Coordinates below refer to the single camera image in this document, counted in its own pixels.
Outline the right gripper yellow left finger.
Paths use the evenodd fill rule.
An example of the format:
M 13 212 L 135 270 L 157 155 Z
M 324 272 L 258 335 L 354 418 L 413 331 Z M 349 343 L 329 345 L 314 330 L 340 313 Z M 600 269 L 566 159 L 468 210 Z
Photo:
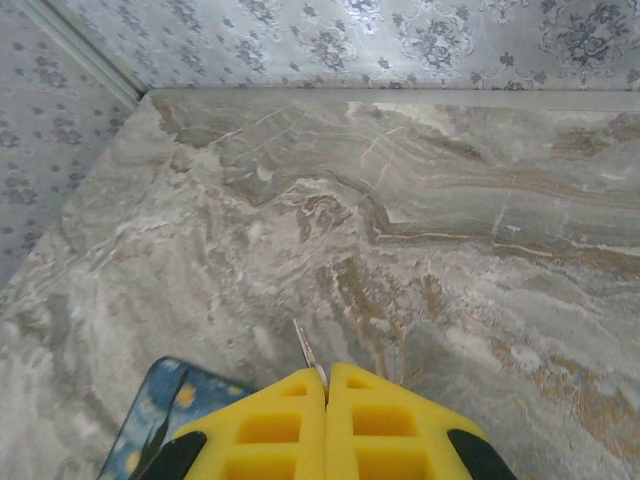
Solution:
M 299 370 L 183 425 L 143 479 L 322 479 L 325 385 Z

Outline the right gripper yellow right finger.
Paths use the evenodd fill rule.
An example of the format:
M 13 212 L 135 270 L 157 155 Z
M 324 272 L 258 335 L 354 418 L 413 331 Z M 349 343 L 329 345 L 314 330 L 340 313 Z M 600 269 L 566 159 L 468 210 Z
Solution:
M 356 365 L 331 368 L 328 479 L 514 479 L 469 418 Z

